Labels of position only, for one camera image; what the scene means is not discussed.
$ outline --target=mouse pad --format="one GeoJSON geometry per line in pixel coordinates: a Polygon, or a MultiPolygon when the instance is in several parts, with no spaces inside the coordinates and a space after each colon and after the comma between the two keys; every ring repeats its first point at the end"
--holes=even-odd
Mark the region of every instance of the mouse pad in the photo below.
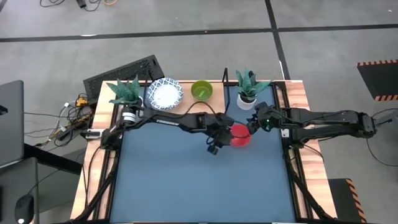
{"type": "MultiPolygon", "coordinates": [[[[227,114],[246,123],[254,109],[238,108],[238,91],[230,88],[227,114]]],[[[258,94],[262,101],[274,104],[271,88],[258,94]]],[[[157,123],[126,133],[111,222],[294,222],[278,129],[216,156],[206,139],[157,123]]]]}

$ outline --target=red plastic cup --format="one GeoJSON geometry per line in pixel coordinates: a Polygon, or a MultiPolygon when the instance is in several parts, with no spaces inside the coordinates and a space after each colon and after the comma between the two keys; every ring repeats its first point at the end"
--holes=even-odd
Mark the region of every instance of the red plastic cup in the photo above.
{"type": "Polygon", "coordinates": [[[251,135],[249,134],[248,128],[243,124],[237,124],[232,126],[231,134],[236,137],[245,137],[246,138],[232,138],[231,145],[234,147],[244,147],[249,144],[251,140],[251,135]]]}

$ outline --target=plate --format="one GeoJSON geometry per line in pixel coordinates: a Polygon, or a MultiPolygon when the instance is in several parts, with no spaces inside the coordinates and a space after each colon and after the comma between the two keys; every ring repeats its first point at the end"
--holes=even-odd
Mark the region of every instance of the plate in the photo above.
{"type": "Polygon", "coordinates": [[[147,91],[150,105],[157,110],[171,110],[182,100],[181,85],[172,78],[161,78],[154,81],[147,91]]]}

